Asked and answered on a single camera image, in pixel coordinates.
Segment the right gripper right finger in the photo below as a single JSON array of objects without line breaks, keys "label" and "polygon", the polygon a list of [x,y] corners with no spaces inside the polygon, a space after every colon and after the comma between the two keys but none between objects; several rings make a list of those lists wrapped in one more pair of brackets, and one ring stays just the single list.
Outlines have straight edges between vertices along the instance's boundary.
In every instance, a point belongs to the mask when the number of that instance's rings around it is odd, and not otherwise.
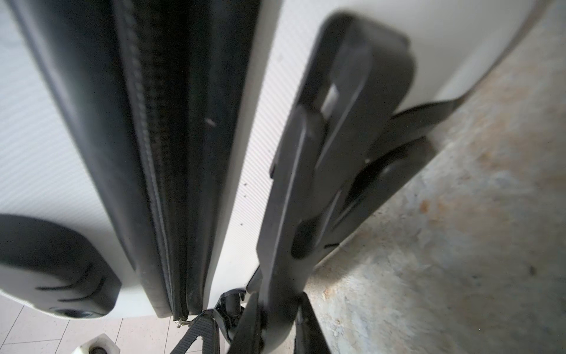
[{"label": "right gripper right finger", "polygon": [[295,325],[294,354],[331,354],[306,293],[300,296]]}]

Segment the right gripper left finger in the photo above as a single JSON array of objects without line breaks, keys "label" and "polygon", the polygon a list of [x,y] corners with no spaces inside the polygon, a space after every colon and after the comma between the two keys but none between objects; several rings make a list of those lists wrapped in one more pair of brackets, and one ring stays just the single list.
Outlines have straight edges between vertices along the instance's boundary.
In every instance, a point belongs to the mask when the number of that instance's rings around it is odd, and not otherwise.
[{"label": "right gripper left finger", "polygon": [[246,305],[228,354],[259,354],[262,350],[262,311],[258,293]]}]

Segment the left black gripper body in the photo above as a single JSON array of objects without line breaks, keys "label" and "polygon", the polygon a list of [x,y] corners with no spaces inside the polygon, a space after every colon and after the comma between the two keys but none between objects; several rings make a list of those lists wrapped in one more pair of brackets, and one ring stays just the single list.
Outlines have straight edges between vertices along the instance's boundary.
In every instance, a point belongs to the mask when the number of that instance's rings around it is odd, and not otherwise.
[{"label": "left black gripper body", "polygon": [[246,298],[245,289],[232,289],[219,297],[214,308],[215,321],[228,343],[232,343],[237,326],[245,308],[242,302]]}]

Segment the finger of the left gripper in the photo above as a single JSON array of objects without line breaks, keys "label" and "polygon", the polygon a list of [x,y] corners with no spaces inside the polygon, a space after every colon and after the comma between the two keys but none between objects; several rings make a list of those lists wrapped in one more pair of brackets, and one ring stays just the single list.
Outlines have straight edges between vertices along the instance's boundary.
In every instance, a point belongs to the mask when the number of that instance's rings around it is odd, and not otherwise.
[{"label": "finger of the left gripper", "polygon": [[191,322],[189,329],[173,348],[171,354],[188,353],[188,350],[198,337],[201,337],[203,341],[203,354],[221,353],[220,329],[215,320],[213,310],[203,311]]}]

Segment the black white suitcase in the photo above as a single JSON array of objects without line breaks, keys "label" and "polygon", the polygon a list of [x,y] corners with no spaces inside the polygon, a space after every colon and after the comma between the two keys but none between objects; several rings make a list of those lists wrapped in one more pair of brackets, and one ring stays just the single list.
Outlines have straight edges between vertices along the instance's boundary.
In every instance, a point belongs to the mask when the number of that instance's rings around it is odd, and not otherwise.
[{"label": "black white suitcase", "polygon": [[434,155],[539,1],[3,1],[1,295],[76,322],[314,268]]}]

